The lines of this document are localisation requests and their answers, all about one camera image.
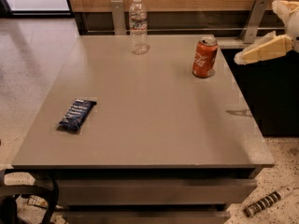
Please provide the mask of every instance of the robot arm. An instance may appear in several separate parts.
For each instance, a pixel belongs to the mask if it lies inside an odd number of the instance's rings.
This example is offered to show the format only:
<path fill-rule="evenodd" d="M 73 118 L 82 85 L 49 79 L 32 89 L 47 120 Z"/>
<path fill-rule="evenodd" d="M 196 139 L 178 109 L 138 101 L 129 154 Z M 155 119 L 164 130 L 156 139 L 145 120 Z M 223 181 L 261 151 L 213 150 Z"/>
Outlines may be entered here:
<path fill-rule="evenodd" d="M 276 0 L 273 10 L 285 24 L 285 35 L 269 33 L 235 55 L 235 63 L 257 63 L 285 56 L 288 51 L 299 52 L 299 2 Z"/>

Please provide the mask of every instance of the tiled floor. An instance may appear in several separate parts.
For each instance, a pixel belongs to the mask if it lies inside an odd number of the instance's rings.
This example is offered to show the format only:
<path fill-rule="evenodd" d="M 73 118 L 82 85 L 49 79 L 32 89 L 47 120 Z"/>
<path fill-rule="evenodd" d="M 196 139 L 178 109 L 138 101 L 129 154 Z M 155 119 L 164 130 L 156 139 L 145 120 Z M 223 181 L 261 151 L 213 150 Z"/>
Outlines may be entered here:
<path fill-rule="evenodd" d="M 0 168 L 12 162 L 77 37 L 72 19 L 0 20 Z M 243 203 L 229 208 L 227 224 L 299 223 L 299 189 L 253 218 L 243 214 L 246 205 L 281 186 L 299 188 L 299 138 L 265 141 L 277 164 L 258 175 L 258 188 Z M 7 182 L 30 183 L 32 178 L 12 175 Z M 20 216 L 38 223 L 43 211 L 24 202 L 19 200 Z M 64 223 L 59 215 L 53 221 Z"/>

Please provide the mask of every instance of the chair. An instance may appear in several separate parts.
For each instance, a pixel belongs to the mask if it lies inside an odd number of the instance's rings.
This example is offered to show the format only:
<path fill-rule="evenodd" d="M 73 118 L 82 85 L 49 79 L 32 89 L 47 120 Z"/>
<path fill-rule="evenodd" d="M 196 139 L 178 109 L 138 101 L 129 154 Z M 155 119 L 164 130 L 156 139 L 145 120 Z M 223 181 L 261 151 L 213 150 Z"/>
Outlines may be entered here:
<path fill-rule="evenodd" d="M 5 169 L 0 171 L 0 224 L 20 224 L 17 217 L 16 199 L 22 195 L 28 197 L 35 195 L 46 200 L 48 208 L 42 219 L 42 224 L 49 224 L 52 214 L 58 202 L 59 190 L 56 181 L 46 175 L 51 181 L 51 189 L 40 187 L 38 185 L 6 185 L 5 176 L 11 173 L 18 173 L 14 169 Z"/>

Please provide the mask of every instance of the table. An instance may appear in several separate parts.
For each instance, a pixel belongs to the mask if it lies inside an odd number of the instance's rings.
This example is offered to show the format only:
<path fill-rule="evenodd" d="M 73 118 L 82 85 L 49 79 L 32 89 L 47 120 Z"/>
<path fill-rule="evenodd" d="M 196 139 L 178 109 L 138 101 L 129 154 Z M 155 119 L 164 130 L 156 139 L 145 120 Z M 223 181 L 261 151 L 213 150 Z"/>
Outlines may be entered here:
<path fill-rule="evenodd" d="M 89 223 L 222 223 L 274 160 L 221 51 L 214 76 L 192 75 L 199 37 L 151 35 L 140 56 L 126 35 L 79 38 L 13 167 L 53 172 L 70 223 L 90 205 Z M 68 133 L 57 124 L 76 98 L 97 105 Z"/>

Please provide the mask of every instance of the drawer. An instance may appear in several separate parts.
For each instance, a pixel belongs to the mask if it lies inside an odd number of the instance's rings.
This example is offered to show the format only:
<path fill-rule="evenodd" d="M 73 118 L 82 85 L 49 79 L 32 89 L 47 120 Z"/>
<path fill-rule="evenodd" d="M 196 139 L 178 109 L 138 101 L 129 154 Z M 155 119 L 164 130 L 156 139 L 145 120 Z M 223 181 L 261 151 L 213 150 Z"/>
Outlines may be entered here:
<path fill-rule="evenodd" d="M 218 212 L 206 206 L 170 207 L 97 207 L 91 210 L 72 211 L 63 214 L 69 224 L 222 224 L 228 212 Z"/>
<path fill-rule="evenodd" d="M 59 205 L 242 203 L 254 179 L 57 180 Z"/>

